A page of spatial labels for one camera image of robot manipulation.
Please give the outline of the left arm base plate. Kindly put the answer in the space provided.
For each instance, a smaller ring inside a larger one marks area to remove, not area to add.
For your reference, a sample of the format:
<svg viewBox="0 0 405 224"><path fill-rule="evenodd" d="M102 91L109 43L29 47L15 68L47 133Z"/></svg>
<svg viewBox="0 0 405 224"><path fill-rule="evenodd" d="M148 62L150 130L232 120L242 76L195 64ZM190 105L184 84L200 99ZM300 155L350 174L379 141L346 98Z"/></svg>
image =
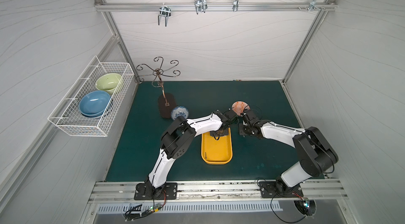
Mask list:
<svg viewBox="0 0 405 224"><path fill-rule="evenodd" d="M136 185L134 200L175 200L177 198L178 183L165 183L160 187L153 187L150 181Z"/></svg>

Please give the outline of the yellow plastic storage box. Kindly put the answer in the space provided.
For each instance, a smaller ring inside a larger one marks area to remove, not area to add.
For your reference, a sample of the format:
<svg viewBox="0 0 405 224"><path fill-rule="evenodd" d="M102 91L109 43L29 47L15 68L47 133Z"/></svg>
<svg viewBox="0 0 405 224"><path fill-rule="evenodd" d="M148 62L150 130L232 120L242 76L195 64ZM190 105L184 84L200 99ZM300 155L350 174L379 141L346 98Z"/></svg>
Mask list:
<svg viewBox="0 0 405 224"><path fill-rule="evenodd" d="M213 138L209 132L201 136L201 157L209 165L224 165L233 158L231 129L229 135L220 138Z"/></svg>

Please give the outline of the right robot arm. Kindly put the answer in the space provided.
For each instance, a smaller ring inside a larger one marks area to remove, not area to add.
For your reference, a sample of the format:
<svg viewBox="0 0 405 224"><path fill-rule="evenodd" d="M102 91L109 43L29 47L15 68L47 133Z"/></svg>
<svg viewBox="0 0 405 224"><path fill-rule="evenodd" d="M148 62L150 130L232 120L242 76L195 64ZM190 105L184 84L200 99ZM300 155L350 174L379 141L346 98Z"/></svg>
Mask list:
<svg viewBox="0 0 405 224"><path fill-rule="evenodd" d="M243 123L239 128L243 134L275 140L296 150L298 162L276 179L274 187L279 193L291 190L309 178L319 177L330 168L334 169L339 161L330 143L316 127L297 129L279 125L259 119L252 110L244 110L241 116Z"/></svg>

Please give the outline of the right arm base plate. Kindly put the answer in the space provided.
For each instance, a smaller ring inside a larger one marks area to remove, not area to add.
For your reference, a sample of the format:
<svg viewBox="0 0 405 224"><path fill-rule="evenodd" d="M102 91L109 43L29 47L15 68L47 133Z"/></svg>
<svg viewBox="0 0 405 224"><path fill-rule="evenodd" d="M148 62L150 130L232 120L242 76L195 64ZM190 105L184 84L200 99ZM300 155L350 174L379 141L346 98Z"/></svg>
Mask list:
<svg viewBox="0 0 405 224"><path fill-rule="evenodd" d="M258 180L257 185L262 198L303 198L300 185L288 187L282 180L266 181Z"/></svg>

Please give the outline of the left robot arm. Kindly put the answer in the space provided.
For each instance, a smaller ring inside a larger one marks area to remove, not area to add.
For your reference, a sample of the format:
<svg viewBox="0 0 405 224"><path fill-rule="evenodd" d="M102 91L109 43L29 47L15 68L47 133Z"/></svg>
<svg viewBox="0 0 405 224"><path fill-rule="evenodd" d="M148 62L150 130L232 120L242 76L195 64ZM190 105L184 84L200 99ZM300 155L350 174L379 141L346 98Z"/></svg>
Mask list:
<svg viewBox="0 0 405 224"><path fill-rule="evenodd" d="M233 110L214 111L195 119L177 117L161 136L157 161L144 182L147 192L155 198L161 194L171 167L187 152L195 137L207 132L220 135L237 119L238 115Z"/></svg>

